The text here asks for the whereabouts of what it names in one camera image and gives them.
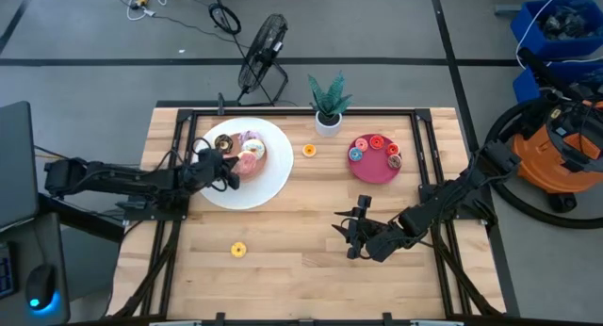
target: blue bin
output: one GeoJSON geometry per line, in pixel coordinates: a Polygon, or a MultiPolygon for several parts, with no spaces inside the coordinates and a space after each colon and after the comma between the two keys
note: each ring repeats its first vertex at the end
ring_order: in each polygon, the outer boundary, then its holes
{"type": "MultiPolygon", "coordinates": [[[[591,73],[597,70],[597,74],[601,75],[603,79],[603,63],[581,63],[581,62],[553,62],[548,66],[548,69],[565,83],[572,84],[579,82],[587,77],[587,73],[591,73]]],[[[515,97],[517,102],[522,103],[524,101],[530,101],[537,99],[541,96],[539,91],[540,86],[536,82],[533,72],[530,67],[526,68],[517,78],[513,81],[513,89],[515,90],[515,97]]]]}
{"type": "MultiPolygon", "coordinates": [[[[511,30],[518,42],[526,33],[526,29],[528,29],[534,15],[545,3],[546,0],[541,0],[523,4],[519,14],[511,22],[511,30]]],[[[586,30],[588,31],[595,31],[603,25],[603,12],[593,0],[555,0],[546,6],[538,19],[546,19],[548,15],[555,13],[556,6],[584,8],[580,15],[586,20],[586,30]]],[[[573,40],[547,40],[537,22],[538,20],[531,26],[530,32],[521,44],[523,47],[529,48],[537,57],[583,57],[590,55],[603,45],[603,37],[600,36],[573,40]]]]}

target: white plate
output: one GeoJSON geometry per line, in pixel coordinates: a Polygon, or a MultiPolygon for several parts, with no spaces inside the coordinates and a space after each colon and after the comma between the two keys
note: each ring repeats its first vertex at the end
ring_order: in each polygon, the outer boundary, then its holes
{"type": "MultiPolygon", "coordinates": [[[[236,118],[220,123],[204,135],[204,138],[214,147],[214,139],[220,134],[232,136],[247,130],[260,134],[266,145],[268,159],[264,169],[250,182],[241,183],[239,189],[226,189],[219,192],[213,188],[204,188],[201,194],[212,204],[228,209],[250,209],[272,199],[283,188],[293,168],[293,147],[285,133],[272,122],[257,118],[236,118]]],[[[200,141],[195,150],[205,148],[206,144],[200,141]]],[[[197,155],[193,155],[193,162],[197,162],[197,155]]],[[[216,187],[223,187],[221,181],[214,183],[216,187]]]]}

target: potted plant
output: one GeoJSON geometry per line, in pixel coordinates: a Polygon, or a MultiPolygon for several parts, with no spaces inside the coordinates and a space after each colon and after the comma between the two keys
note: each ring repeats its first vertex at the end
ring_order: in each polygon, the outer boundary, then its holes
{"type": "Polygon", "coordinates": [[[323,137],[334,137],[339,133],[339,129],[341,128],[341,122],[343,121],[341,114],[351,104],[351,94],[341,96],[346,79],[339,72],[339,75],[335,78],[329,87],[329,91],[326,93],[322,91],[317,80],[312,75],[308,75],[308,80],[310,81],[310,88],[312,89],[315,102],[314,104],[310,103],[310,106],[317,112],[317,132],[323,137]]]}

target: blue light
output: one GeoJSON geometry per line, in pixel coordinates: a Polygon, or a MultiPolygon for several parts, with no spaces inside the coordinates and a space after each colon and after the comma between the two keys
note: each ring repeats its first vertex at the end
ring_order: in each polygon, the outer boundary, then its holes
{"type": "Polygon", "coordinates": [[[58,291],[56,291],[55,294],[53,294],[53,299],[50,300],[50,303],[48,304],[48,306],[42,308],[39,311],[31,310],[31,313],[33,313],[34,316],[47,317],[48,315],[55,313],[57,311],[59,305],[60,305],[60,295],[58,294],[58,291]]]}

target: artificial plant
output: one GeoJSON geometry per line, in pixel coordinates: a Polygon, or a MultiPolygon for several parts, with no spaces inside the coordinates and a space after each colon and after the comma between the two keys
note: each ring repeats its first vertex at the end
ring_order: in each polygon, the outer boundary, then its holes
{"type": "Polygon", "coordinates": [[[341,96],[343,87],[346,85],[346,79],[341,72],[339,72],[339,75],[333,80],[333,83],[329,87],[329,91],[326,93],[322,91],[316,78],[312,75],[308,75],[308,80],[310,81],[310,88],[312,89],[315,102],[315,104],[310,103],[310,106],[312,106],[314,110],[322,113],[327,120],[332,119],[335,115],[341,114],[348,109],[348,106],[351,104],[351,94],[343,97],[341,96]]]}

